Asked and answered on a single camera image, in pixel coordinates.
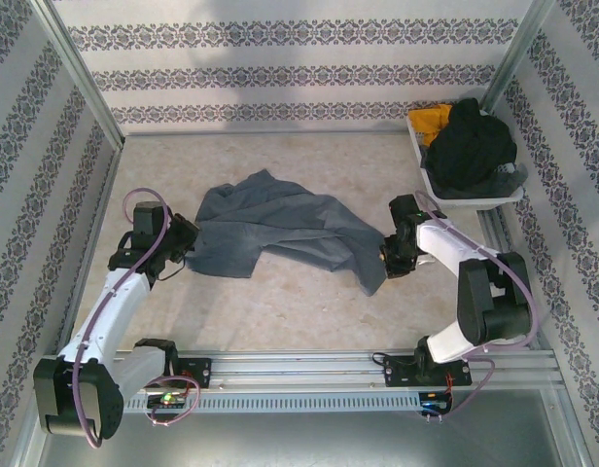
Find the white plastic basket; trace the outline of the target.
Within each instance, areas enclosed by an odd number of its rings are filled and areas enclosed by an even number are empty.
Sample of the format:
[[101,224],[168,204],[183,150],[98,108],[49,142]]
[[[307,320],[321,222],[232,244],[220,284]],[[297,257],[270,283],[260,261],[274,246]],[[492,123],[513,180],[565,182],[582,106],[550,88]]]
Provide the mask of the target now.
[[498,198],[440,198],[434,191],[428,172],[422,167],[421,143],[424,137],[422,132],[415,130],[409,116],[405,116],[410,143],[417,159],[418,170],[421,176],[423,190],[436,202],[440,209],[469,208],[474,210],[491,210],[507,203],[517,202],[524,196],[524,187],[518,186],[509,197]]

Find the black t-shirt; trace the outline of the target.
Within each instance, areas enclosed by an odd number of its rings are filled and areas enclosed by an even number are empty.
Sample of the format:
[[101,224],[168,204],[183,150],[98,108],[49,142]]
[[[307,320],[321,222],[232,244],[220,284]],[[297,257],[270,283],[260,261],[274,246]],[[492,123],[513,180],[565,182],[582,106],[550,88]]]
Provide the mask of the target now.
[[466,98],[453,105],[449,123],[427,148],[422,167],[439,195],[439,189],[466,189],[487,179],[515,162],[516,154],[509,127],[483,115],[475,98]]

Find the dark grey t-shirt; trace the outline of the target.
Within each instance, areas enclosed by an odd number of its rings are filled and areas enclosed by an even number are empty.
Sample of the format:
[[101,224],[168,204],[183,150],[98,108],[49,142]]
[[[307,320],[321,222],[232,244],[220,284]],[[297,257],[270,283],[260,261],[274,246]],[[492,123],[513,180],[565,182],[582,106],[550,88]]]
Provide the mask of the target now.
[[515,171],[495,171],[487,179],[466,189],[439,189],[445,199],[509,198],[528,178],[527,168],[521,164]]

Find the yellow t-shirt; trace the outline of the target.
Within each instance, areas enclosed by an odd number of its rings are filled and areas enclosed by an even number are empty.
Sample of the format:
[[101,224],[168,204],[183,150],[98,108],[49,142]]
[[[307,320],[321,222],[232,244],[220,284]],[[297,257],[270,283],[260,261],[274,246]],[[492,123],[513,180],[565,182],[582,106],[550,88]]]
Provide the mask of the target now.
[[429,147],[449,123],[452,104],[437,104],[430,108],[410,110],[408,118],[413,129],[423,135],[423,144]]

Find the right controller board blue light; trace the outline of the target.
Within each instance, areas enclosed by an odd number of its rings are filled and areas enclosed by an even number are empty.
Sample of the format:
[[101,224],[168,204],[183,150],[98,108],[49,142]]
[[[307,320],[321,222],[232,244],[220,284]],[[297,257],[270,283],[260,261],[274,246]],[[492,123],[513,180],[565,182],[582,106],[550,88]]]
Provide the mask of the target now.
[[419,394],[421,412],[430,416],[446,415],[453,406],[450,392],[422,392]]

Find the left controller board green light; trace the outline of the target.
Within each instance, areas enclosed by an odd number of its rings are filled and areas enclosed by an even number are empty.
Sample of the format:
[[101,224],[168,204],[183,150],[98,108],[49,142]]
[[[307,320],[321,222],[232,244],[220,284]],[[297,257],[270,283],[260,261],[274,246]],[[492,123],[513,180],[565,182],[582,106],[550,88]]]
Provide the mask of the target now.
[[186,406],[186,397],[178,393],[166,392],[150,395],[147,400],[147,408],[179,410]]

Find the grey metal sheet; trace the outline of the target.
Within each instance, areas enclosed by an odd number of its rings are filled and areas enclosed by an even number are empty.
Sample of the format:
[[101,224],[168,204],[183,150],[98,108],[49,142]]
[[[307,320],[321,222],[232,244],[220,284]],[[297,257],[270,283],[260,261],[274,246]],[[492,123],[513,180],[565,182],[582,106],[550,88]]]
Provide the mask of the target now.
[[20,467],[593,467],[543,407],[428,422],[415,413],[192,415],[169,428],[130,414],[92,449],[39,434]]

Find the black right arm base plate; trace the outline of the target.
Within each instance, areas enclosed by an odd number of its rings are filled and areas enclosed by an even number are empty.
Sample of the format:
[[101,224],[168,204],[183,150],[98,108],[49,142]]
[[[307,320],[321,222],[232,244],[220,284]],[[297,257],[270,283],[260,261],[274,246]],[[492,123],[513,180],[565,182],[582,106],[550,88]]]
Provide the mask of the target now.
[[387,387],[446,387],[471,386],[470,367],[461,360],[436,364],[432,360],[419,362],[411,355],[382,357]]

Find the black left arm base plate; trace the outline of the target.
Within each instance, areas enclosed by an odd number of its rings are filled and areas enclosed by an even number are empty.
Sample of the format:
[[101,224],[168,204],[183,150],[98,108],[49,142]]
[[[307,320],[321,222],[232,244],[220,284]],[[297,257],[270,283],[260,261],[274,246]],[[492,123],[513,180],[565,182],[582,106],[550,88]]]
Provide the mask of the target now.
[[208,389],[212,373],[212,360],[204,357],[180,357],[176,374],[196,380],[201,389]]

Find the aluminium mounting rail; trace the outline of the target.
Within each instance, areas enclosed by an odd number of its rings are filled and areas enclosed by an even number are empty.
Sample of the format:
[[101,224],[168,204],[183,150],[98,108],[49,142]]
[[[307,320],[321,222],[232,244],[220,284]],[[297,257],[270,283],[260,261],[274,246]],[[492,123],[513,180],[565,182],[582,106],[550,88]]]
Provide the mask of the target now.
[[467,363],[471,386],[387,387],[379,352],[186,352],[180,357],[212,360],[208,390],[300,391],[362,388],[393,390],[472,389],[481,382],[493,390],[547,389],[564,386],[551,351],[516,351],[474,356]]

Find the aluminium frame post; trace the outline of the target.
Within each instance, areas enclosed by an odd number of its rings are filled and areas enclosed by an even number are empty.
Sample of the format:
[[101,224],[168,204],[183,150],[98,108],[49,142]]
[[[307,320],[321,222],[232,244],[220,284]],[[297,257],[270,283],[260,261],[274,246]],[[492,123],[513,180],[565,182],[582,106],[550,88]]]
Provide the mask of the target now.
[[53,5],[53,1],[28,0],[28,2],[38,16],[74,84],[82,93],[105,136],[109,139],[111,146],[115,151],[121,151],[124,136],[67,27]]
[[480,101],[480,108],[492,113],[517,67],[542,28],[556,0],[532,0],[522,22],[517,27],[507,52],[503,56],[490,85]]

